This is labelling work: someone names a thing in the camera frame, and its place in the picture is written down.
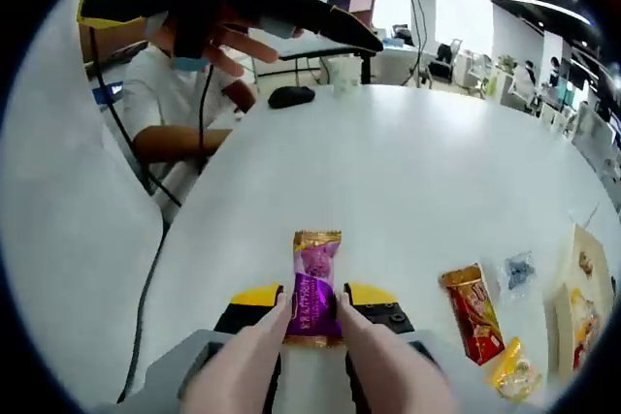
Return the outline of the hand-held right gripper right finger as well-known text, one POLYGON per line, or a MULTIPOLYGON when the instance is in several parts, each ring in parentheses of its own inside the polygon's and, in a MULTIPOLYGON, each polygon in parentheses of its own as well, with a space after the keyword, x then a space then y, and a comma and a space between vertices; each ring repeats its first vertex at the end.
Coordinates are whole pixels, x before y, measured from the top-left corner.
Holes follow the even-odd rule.
POLYGON ((343 287, 345 370, 357 413, 491 413, 482 371, 429 331, 397 299, 370 285, 343 287))

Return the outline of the person's left hand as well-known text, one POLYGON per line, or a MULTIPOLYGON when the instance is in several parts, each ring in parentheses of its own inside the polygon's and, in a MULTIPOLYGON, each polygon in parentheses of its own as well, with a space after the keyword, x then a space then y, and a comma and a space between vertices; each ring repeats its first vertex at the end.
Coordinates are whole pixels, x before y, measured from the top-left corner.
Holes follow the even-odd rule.
POLYGON ((201 34, 199 57, 207 59, 210 65, 236 78, 244 74, 244 69, 226 53, 228 48, 266 63, 277 61, 278 52, 275 49, 250 38, 246 32, 235 29, 250 26, 253 23, 248 19, 232 11, 222 11, 214 23, 201 34))

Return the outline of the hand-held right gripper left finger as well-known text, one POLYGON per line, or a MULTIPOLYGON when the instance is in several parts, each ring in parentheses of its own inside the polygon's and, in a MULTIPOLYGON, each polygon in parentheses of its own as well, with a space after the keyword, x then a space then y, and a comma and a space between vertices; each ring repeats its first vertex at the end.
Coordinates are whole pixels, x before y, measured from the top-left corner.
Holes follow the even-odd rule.
POLYGON ((212 330, 198 330, 170 349, 147 369, 143 388, 96 413, 178 413, 180 397, 190 379, 243 328, 256 324, 283 293, 277 283, 251 288, 235 296, 212 330))

